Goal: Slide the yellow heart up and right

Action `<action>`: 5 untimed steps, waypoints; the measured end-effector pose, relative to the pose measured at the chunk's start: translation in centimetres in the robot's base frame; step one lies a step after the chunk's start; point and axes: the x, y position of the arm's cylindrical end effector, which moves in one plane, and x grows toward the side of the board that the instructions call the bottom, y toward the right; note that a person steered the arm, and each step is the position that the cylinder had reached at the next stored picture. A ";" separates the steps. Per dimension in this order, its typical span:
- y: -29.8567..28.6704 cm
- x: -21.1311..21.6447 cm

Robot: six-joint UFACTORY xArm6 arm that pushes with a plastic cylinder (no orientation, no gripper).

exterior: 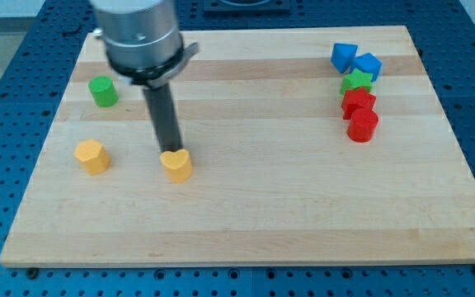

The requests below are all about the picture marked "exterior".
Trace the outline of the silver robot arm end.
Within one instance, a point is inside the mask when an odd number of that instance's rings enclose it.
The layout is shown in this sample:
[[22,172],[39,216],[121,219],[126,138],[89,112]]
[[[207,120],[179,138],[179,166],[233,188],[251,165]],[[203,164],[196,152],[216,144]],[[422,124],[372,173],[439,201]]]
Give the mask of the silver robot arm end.
[[200,51],[184,45],[174,0],[91,0],[106,57],[134,85],[168,84]]

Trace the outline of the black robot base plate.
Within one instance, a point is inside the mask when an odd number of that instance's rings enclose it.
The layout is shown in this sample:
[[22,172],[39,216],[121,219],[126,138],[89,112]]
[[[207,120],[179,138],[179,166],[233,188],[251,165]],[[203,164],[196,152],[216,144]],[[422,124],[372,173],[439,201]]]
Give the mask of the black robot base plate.
[[203,0],[204,14],[289,12],[291,0]]

